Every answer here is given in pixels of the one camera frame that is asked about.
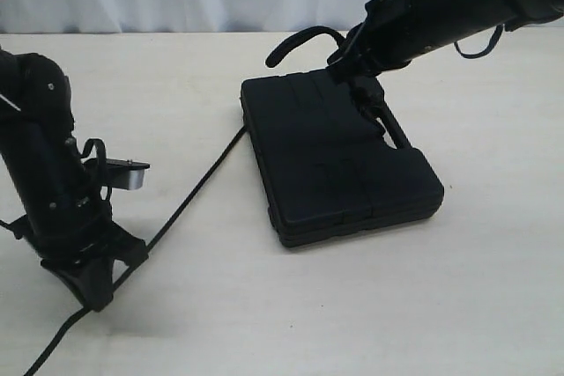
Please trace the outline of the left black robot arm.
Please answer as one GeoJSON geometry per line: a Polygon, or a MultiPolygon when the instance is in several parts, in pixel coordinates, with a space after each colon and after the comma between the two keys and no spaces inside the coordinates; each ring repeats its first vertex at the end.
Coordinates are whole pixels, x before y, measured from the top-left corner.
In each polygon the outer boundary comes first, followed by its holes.
{"type": "Polygon", "coordinates": [[[114,298],[113,269],[148,257],[145,242],[113,219],[114,189],[142,187],[149,164],[111,159],[99,138],[77,146],[70,80],[37,53],[1,53],[1,157],[25,214],[8,224],[82,306],[114,298]]]}

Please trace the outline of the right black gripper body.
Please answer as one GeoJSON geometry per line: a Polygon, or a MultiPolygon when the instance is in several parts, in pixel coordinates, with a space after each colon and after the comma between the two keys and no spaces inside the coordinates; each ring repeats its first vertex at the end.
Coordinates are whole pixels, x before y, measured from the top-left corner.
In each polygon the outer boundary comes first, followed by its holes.
{"type": "Polygon", "coordinates": [[[376,77],[423,55],[416,35],[422,0],[371,0],[352,44],[352,74],[376,77]]]}

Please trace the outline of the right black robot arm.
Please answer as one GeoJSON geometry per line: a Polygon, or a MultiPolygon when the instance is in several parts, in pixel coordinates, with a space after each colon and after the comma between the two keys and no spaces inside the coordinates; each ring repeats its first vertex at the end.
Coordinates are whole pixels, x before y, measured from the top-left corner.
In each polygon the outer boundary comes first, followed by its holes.
{"type": "Polygon", "coordinates": [[[328,60],[337,82],[376,77],[497,26],[508,32],[563,16],[563,0],[371,0],[365,20],[328,60]]]}

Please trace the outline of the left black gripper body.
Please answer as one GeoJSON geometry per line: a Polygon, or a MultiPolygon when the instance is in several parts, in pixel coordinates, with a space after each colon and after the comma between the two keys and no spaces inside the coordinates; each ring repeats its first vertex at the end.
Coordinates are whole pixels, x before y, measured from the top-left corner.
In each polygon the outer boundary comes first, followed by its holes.
{"type": "Polygon", "coordinates": [[[41,259],[57,265],[99,257],[128,261],[128,232],[102,199],[27,200],[26,242],[41,259]]]}

